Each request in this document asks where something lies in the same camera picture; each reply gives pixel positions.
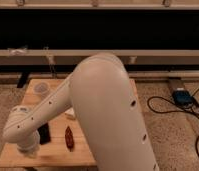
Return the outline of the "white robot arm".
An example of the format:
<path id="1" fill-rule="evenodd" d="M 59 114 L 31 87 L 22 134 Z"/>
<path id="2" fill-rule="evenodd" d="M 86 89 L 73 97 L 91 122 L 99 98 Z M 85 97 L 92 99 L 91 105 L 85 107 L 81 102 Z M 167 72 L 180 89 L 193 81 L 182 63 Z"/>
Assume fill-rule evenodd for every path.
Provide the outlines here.
<path id="1" fill-rule="evenodd" d="M 113 54 L 96 54 L 34 108 L 14 107 L 3 139 L 34 151 L 38 128 L 73 109 L 99 171 L 160 171 L 127 71 Z"/>

